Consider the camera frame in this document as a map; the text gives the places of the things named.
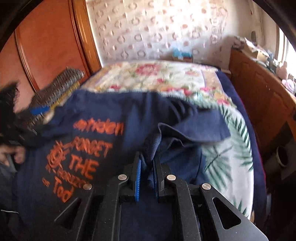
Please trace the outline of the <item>person's left hand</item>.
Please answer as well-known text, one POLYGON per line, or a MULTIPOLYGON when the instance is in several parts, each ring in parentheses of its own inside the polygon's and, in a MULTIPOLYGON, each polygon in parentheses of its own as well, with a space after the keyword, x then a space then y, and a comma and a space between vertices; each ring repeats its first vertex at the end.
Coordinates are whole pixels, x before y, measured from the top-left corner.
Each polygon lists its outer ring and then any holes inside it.
POLYGON ((0 146, 0 161, 6 166, 10 166, 8 156, 13 157, 17 164, 25 161, 26 149, 22 146, 8 146, 2 144, 0 146))

